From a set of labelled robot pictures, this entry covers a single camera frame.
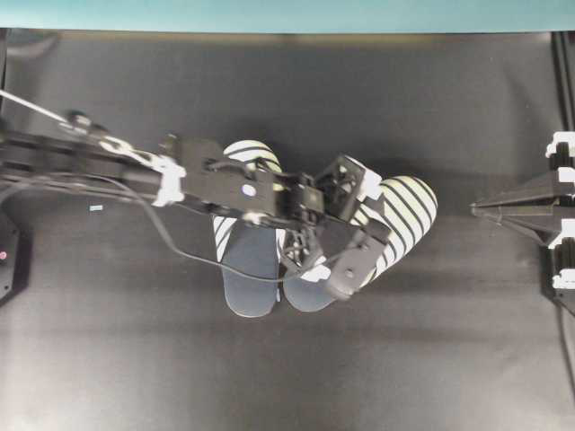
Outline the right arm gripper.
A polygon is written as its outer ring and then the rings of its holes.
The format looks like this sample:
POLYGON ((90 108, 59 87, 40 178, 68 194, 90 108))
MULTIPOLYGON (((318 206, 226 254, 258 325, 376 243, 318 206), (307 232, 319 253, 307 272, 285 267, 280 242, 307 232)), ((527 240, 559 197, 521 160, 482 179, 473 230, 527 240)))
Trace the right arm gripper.
POLYGON ((545 157, 551 172, 474 202, 470 208, 473 216, 548 245, 553 298, 561 305, 574 305, 574 132, 555 132, 545 157), (551 207, 515 207, 550 200, 551 207))

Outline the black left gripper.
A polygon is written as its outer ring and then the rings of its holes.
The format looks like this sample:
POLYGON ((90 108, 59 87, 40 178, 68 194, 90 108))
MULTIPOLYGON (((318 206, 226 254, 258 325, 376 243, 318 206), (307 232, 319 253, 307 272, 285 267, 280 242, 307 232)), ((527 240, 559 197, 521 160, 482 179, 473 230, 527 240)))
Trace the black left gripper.
POLYGON ((364 164, 340 155, 328 168, 313 178, 312 186, 304 194, 307 223, 295 231, 287 231, 279 243, 280 262, 287 270, 284 283, 303 276, 316 264, 336 256, 336 246, 347 241, 350 220, 362 197, 378 187, 382 177, 364 164))

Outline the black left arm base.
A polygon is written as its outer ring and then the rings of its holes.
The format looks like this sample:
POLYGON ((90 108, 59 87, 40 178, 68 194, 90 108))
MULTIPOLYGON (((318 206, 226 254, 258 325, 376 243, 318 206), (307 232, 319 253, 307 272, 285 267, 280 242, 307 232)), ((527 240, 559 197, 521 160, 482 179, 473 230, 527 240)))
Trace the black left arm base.
POLYGON ((15 298, 28 285, 31 238, 4 210, 1 211, 1 305, 15 298))

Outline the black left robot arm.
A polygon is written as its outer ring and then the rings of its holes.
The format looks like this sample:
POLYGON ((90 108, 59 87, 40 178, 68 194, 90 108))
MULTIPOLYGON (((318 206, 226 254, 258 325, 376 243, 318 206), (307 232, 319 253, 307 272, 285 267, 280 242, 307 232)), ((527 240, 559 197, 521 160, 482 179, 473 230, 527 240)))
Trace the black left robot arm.
POLYGON ((238 277, 248 275, 229 261, 239 224, 265 235, 285 279, 325 281, 342 300, 374 274, 391 241, 377 205, 376 174, 346 155, 313 177, 283 172, 258 141, 221 148, 172 138, 167 151, 154 154, 109 136, 77 112, 60 127, 68 140, 3 129, 2 182, 136 201, 149 213, 181 205, 211 216, 215 263, 238 277))

